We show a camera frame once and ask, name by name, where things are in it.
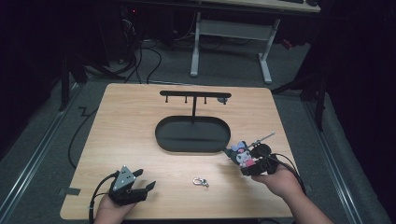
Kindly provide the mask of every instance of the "black jewelry stand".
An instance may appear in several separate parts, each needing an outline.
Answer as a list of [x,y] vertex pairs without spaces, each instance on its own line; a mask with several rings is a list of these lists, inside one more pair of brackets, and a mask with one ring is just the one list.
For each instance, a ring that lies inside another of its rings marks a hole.
[[218,118],[195,116],[197,98],[216,97],[226,105],[230,93],[202,91],[160,91],[160,95],[192,97],[191,116],[170,116],[161,120],[156,129],[155,137],[158,145],[171,152],[220,152],[227,147],[231,138],[228,124]]

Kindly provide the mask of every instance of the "table top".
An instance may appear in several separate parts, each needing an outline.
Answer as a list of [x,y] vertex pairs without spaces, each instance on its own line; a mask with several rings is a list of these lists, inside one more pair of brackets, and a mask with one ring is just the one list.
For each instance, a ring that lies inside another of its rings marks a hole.
[[[198,98],[196,116],[216,117],[231,129],[228,147],[250,143],[275,132],[264,141],[273,152],[294,162],[272,93],[265,88],[110,84],[107,86],[70,188],[61,210],[64,219],[88,219],[92,194],[106,176],[126,165],[144,169],[133,189],[157,181],[145,202],[127,219],[291,217],[283,200],[261,183],[243,176],[223,152],[176,153],[160,148],[155,128],[164,118],[190,116],[192,99],[169,97],[160,91],[229,92],[226,105],[216,98]],[[195,186],[201,177],[209,187]],[[108,180],[99,190],[107,192]],[[94,213],[101,196],[95,200]]]
[[266,7],[281,10],[299,11],[299,12],[320,12],[320,7],[311,7],[305,1],[300,3],[291,3],[280,0],[201,0],[202,2],[240,5],[245,7]]

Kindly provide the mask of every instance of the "black tray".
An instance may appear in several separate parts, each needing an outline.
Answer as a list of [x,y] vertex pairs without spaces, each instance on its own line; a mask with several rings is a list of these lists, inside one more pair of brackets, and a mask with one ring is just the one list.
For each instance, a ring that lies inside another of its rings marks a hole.
[[213,117],[171,116],[161,120],[155,137],[158,145],[171,152],[219,152],[230,141],[230,127]]

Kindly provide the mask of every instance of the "desk leg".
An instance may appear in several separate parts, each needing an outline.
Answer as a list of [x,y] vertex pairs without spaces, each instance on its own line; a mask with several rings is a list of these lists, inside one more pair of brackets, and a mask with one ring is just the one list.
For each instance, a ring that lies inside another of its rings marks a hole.
[[276,19],[274,22],[274,25],[270,31],[270,34],[268,36],[265,51],[264,51],[264,53],[259,54],[260,65],[262,66],[262,75],[264,76],[264,82],[266,84],[272,83],[271,74],[270,74],[270,71],[268,69],[268,64],[267,64],[267,57],[270,52],[271,46],[274,42],[274,38],[275,38],[277,27],[279,26],[279,23],[280,23],[280,19]]
[[191,61],[191,72],[192,77],[198,76],[198,65],[199,65],[199,35],[200,35],[200,25],[201,25],[201,12],[197,12],[197,22],[195,23],[195,43],[194,50],[192,52]]

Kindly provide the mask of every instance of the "hand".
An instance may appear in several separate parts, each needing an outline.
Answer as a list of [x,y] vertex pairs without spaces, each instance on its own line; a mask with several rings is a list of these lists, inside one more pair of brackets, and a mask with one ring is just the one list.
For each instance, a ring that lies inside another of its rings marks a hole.
[[272,175],[253,175],[251,178],[265,184],[271,192],[281,198],[303,193],[294,174],[281,164],[277,166],[276,172]]
[[123,206],[117,205],[116,203],[113,203],[108,195],[105,195],[99,203],[95,224],[121,223],[135,206],[136,203],[130,203]]

